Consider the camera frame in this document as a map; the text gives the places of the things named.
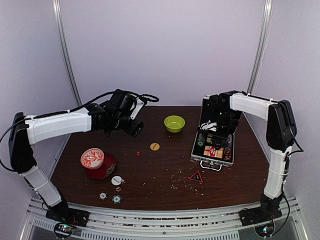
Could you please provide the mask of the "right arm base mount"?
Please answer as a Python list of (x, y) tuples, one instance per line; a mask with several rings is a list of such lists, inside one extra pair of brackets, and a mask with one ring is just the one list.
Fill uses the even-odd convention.
[(260, 207), (244, 208), (239, 212), (239, 218), (243, 227), (271, 221), (281, 216), (282, 212), (279, 209), (271, 213), (263, 213)]

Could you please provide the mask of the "red banded card deck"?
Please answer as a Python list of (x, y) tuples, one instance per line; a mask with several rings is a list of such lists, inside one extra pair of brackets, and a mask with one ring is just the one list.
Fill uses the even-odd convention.
[(224, 154), (224, 148), (221, 147), (219, 149), (215, 148), (214, 146), (206, 145), (204, 148), (203, 155), (208, 156), (211, 158), (218, 158), (222, 159)]

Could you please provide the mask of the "black red triangle card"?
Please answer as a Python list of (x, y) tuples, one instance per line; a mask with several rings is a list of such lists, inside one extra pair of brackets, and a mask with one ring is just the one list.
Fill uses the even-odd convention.
[(196, 171), (194, 174), (192, 174), (189, 178), (188, 178), (189, 181), (192, 181), (192, 182), (196, 182), (196, 183), (200, 183), (202, 184), (203, 183), (203, 178), (201, 176), (201, 173), (200, 171)]

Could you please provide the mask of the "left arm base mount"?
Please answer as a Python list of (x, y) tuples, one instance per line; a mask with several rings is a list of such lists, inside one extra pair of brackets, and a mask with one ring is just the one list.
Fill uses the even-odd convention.
[(52, 208), (50, 207), (45, 217), (57, 222), (66, 223), (76, 227), (86, 227), (90, 213), (75, 208)]

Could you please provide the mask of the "aluminium poker chip case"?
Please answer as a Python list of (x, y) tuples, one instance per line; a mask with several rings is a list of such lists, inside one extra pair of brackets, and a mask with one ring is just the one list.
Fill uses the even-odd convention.
[(206, 95), (190, 159), (203, 169), (220, 171), (234, 164), (235, 133), (242, 113), (230, 108), (235, 91)]

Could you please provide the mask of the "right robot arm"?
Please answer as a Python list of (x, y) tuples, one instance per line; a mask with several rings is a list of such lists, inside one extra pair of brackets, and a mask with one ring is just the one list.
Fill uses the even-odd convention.
[(287, 100), (252, 96), (239, 91), (229, 91), (209, 97), (209, 107), (213, 110), (212, 143), (216, 148), (227, 144), (227, 137), (239, 124), (240, 115), (246, 113), (267, 122), (266, 142), (270, 150), (267, 181), (256, 209), (259, 220), (266, 221), (276, 215), (284, 197), (283, 186), (289, 172), (297, 126), (291, 104)]

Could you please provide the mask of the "blue banded card deck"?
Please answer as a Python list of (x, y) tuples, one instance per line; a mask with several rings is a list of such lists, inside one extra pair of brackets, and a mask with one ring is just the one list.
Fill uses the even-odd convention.
[(212, 143), (213, 143), (213, 134), (212, 134), (212, 133), (208, 133), (208, 134), (207, 134), (206, 142), (207, 142), (208, 144), (212, 144)]

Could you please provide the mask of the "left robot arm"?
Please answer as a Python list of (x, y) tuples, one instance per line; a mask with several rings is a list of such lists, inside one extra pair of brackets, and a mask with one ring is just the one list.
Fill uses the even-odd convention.
[(61, 222), (69, 221), (72, 211), (37, 164), (32, 145), (62, 135), (93, 131), (103, 131), (106, 137), (110, 137), (113, 131), (123, 130), (135, 138), (144, 127), (136, 116), (149, 99), (145, 94), (120, 89), (109, 95), (111, 98), (101, 104), (90, 100), (71, 110), (29, 116), (18, 112), (8, 129), (10, 170), (21, 175), (33, 187)]

